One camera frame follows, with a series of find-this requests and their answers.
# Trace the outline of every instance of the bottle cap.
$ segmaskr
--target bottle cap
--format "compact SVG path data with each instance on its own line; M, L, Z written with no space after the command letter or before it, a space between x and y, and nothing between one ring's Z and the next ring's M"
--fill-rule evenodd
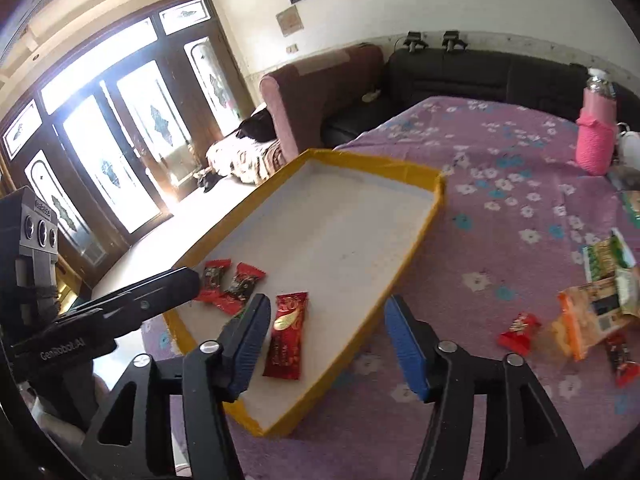
M601 68L590 68L589 75L591 77L597 77L598 79L602 79L603 81L609 80L609 74L606 70L602 70Z

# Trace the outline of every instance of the pink water bottle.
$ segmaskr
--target pink water bottle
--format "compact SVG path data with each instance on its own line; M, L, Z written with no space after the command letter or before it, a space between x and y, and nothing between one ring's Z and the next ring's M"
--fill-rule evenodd
M592 175L604 175L616 145L616 93L604 70L590 68L589 76L577 120L575 161Z

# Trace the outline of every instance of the red candy wrapper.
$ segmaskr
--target red candy wrapper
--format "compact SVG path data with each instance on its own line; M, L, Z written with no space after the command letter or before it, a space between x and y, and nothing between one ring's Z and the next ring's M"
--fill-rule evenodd
M240 262L234 280L228 289L215 298L213 303L227 314L234 316L242 310L255 288L255 282L267 274L256 267Z
M264 376L278 379L300 378L302 324L308 296L308 292L276 296L278 310L271 329Z
M541 326L536 316L521 312L511 323L509 331L498 336L498 345L504 346L516 354L526 356L531 350L531 339Z
M616 386L621 388L640 375L640 365L631 360L631 353L626 346L626 338L622 332L616 332L604 340L609 364L616 376Z
M200 282L200 293L196 296L198 301L212 303L220 295L222 275L231 267L231 260L211 260L204 263L204 271Z

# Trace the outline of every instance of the white tray bottom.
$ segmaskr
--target white tray bottom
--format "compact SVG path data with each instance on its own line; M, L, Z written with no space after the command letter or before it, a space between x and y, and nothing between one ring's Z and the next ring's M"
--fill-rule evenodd
M418 237L434 194L373 174L307 162L211 251L267 273L256 292L309 292L299 381L262 376L266 339L249 389L248 414L267 430L323 375L357 334ZM202 272L203 264L196 270ZM229 316L192 301L178 308L197 342L215 338Z

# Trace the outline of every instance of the black sofa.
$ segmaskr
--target black sofa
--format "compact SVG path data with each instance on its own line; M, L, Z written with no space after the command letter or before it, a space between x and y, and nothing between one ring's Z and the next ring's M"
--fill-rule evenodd
M582 107L587 68L535 57L426 48L394 52L383 69L375 101L355 104L324 119L321 139L334 148L372 130L427 97L448 95L535 108L575 121ZM618 120L640 128L640 98L614 85Z

